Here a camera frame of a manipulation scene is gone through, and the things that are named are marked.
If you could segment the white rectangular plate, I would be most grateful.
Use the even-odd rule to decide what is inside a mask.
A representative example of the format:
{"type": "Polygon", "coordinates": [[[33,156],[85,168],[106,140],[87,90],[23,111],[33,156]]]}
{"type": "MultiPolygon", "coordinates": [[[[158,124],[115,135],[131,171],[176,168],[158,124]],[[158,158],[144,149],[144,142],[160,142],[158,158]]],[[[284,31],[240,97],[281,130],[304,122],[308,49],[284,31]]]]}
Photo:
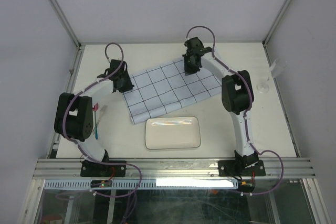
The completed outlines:
{"type": "Polygon", "coordinates": [[[149,150],[198,148],[201,145],[199,126],[194,116],[148,119],[145,146],[149,150]]]}

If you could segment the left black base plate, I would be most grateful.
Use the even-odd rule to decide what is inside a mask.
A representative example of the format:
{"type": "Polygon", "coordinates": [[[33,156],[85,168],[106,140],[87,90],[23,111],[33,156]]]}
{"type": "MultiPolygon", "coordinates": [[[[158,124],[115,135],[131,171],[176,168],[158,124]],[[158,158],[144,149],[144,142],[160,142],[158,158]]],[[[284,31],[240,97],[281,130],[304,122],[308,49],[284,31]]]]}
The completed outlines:
{"type": "Polygon", "coordinates": [[[108,161],[109,165],[102,165],[90,161],[83,161],[80,171],[81,177],[125,177],[126,161],[108,161]]]}

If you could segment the right aluminium frame post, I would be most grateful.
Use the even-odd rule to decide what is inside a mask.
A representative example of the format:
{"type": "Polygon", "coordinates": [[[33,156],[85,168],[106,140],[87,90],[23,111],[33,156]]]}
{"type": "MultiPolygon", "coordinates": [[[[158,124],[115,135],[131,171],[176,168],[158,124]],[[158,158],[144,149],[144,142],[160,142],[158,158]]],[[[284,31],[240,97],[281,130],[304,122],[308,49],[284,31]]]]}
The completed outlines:
{"type": "Polygon", "coordinates": [[[282,18],[286,14],[287,9],[289,8],[292,1],[293,0],[284,0],[278,14],[276,15],[276,18],[274,19],[270,29],[268,30],[268,33],[266,34],[265,38],[262,41],[262,44],[263,44],[264,47],[267,47],[267,44],[270,42],[273,34],[275,33],[277,27],[279,26],[282,18]]]}

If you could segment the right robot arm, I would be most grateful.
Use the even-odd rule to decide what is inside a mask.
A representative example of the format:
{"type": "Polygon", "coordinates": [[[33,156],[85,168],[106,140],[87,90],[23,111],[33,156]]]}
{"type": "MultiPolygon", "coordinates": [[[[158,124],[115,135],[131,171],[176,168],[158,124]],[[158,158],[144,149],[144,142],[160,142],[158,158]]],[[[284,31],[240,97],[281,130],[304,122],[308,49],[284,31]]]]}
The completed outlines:
{"type": "Polygon", "coordinates": [[[235,171],[247,175],[259,161],[251,132],[250,110],[254,94],[249,72],[235,71],[225,65],[215,56],[214,49],[204,47],[197,37],[187,39],[184,46],[185,74],[195,74],[204,68],[221,81],[222,104],[232,117],[236,138],[235,171]]]}

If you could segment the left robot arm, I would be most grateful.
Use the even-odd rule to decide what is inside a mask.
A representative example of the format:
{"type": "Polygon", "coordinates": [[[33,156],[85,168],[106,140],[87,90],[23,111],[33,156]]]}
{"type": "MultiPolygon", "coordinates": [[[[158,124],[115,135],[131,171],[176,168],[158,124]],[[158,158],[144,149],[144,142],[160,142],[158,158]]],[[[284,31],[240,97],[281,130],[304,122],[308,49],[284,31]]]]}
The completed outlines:
{"type": "Polygon", "coordinates": [[[86,160],[93,162],[91,169],[99,176],[110,170],[108,152],[98,143],[93,128],[94,108],[115,92],[124,93],[134,85],[128,73],[128,65],[122,60],[111,60],[110,67],[78,94],[64,92],[59,96],[54,130],[74,143],[86,160]]]}

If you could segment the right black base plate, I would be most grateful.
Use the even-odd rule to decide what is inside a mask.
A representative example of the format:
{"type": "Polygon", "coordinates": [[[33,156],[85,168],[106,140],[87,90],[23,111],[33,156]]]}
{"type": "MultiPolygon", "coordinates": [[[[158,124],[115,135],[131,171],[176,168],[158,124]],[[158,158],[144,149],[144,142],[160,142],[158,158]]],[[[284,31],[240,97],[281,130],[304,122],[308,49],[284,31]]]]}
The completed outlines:
{"type": "Polygon", "coordinates": [[[266,176],[265,166],[262,160],[251,167],[245,168],[243,164],[237,160],[220,160],[218,161],[218,172],[220,177],[264,177],[266,176]]]}

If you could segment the blue checkered cloth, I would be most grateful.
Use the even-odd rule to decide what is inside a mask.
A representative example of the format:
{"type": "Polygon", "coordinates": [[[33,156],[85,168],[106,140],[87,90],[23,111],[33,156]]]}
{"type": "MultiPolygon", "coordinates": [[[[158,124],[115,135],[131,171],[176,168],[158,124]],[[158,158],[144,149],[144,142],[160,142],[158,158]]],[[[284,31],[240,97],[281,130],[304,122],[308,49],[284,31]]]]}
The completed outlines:
{"type": "Polygon", "coordinates": [[[133,89],[123,94],[131,122],[139,124],[196,104],[221,93],[220,81],[202,68],[184,73],[183,59],[175,59],[131,76],[133,89]]]}

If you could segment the left aluminium frame post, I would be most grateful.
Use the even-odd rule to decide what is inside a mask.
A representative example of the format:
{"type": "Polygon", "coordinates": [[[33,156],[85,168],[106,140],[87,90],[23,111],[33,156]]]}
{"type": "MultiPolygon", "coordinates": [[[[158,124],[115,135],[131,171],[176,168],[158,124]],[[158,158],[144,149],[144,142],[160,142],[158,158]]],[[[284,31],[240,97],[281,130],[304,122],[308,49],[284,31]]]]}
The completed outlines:
{"type": "Polygon", "coordinates": [[[73,28],[71,27],[66,15],[64,14],[61,6],[59,5],[57,0],[48,0],[52,9],[54,10],[56,16],[58,17],[58,19],[60,20],[63,28],[65,29],[66,33],[68,34],[68,36],[70,37],[71,41],[73,42],[73,44],[76,46],[76,48],[80,48],[81,47],[81,43],[78,39],[78,37],[76,36],[73,28]]]}

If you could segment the aluminium frame post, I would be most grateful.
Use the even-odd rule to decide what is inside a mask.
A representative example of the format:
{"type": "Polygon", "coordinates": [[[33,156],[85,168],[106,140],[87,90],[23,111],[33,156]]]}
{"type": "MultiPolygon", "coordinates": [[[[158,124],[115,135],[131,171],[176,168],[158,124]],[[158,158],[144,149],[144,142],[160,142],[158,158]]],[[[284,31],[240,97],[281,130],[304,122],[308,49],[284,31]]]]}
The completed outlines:
{"type": "Polygon", "coordinates": [[[267,44],[270,42],[273,34],[275,33],[277,27],[279,26],[282,18],[286,14],[287,9],[289,8],[292,1],[293,0],[284,0],[278,14],[276,15],[276,18],[274,19],[270,29],[268,30],[268,33],[266,34],[265,38],[262,41],[262,44],[263,44],[264,47],[267,47],[267,44]]]}
{"type": "Polygon", "coordinates": [[[73,44],[76,46],[76,48],[80,48],[81,47],[81,43],[78,39],[78,37],[76,36],[73,28],[71,27],[66,15],[64,14],[61,6],[59,5],[57,0],[48,0],[52,9],[54,10],[56,16],[58,17],[58,19],[60,20],[63,28],[65,29],[66,33],[68,34],[68,36],[70,37],[71,41],[73,42],[73,44]]]}

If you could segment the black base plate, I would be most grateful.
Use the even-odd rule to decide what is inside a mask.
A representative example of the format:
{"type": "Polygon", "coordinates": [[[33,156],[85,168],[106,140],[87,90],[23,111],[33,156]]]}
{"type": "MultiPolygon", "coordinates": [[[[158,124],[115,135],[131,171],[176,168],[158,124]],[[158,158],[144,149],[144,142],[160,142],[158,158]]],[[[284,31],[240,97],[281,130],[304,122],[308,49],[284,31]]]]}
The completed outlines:
{"type": "Polygon", "coordinates": [[[264,177],[266,176],[265,166],[262,160],[251,167],[245,168],[243,164],[237,160],[220,160],[218,161],[218,172],[220,177],[264,177]]]}
{"type": "Polygon", "coordinates": [[[108,161],[109,165],[102,165],[90,161],[83,161],[80,171],[81,177],[125,177],[126,161],[108,161]]]}

